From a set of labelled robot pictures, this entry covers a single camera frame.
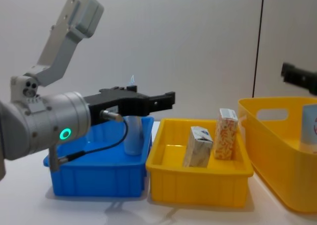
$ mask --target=blue tray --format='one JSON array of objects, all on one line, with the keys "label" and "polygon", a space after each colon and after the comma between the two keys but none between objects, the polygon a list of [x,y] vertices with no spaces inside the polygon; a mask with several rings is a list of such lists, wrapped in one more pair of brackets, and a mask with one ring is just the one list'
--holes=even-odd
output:
[{"label": "blue tray", "polygon": [[[144,190],[145,162],[152,146],[152,117],[142,118],[144,145],[142,154],[125,154],[123,143],[87,154],[51,172],[54,194],[58,196],[139,197]],[[58,156],[91,150],[117,142],[123,136],[124,124],[109,121],[91,127],[86,136],[58,147]],[[44,159],[48,167],[48,157]]]}]

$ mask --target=yellow tray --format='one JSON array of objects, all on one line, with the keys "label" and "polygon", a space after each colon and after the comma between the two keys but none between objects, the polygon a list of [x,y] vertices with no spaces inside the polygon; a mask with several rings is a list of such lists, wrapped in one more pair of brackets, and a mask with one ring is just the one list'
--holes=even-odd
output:
[{"label": "yellow tray", "polygon": [[[303,105],[313,98],[254,98],[239,101],[239,120],[252,164],[284,204],[317,212],[317,155],[299,150]],[[258,120],[260,110],[286,109],[285,120]]]},{"label": "yellow tray", "polygon": [[216,120],[163,119],[150,151],[146,168],[151,173],[154,201],[197,205],[243,207],[248,177],[253,168],[240,133],[233,160],[215,160],[207,168],[182,166],[191,126],[207,128],[214,138]]}]

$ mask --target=green led ring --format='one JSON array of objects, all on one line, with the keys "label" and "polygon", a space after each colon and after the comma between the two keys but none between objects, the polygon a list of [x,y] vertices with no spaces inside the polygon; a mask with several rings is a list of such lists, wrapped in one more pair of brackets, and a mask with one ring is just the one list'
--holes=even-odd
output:
[{"label": "green led ring", "polygon": [[70,128],[65,128],[65,129],[60,133],[59,138],[60,138],[61,140],[66,140],[70,135],[71,135],[71,130],[70,130]]}]

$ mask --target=white table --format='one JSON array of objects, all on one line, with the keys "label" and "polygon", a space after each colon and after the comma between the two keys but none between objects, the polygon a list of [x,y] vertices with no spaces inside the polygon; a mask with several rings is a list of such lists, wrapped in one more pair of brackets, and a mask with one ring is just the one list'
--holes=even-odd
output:
[{"label": "white table", "polygon": [[[159,122],[153,126],[155,136]],[[148,186],[141,198],[55,197],[47,152],[6,161],[7,175],[0,182],[0,225],[179,225],[179,224],[317,224],[317,215],[288,211],[255,174],[243,209],[184,207],[155,204]]]}]

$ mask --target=white wall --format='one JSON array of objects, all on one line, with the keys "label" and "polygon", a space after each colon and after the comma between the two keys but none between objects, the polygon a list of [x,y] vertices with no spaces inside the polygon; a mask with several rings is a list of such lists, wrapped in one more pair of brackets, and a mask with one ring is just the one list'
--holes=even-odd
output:
[{"label": "white wall", "polygon": [[309,96],[285,84],[284,61],[317,72],[317,0],[264,0],[255,97]]},{"label": "white wall", "polygon": [[[65,1],[0,0],[1,100],[10,76],[37,62]],[[98,1],[105,12],[95,35],[40,93],[94,94],[134,74],[139,92],[176,91],[174,110],[157,118],[211,118],[252,95],[261,0]]]}]

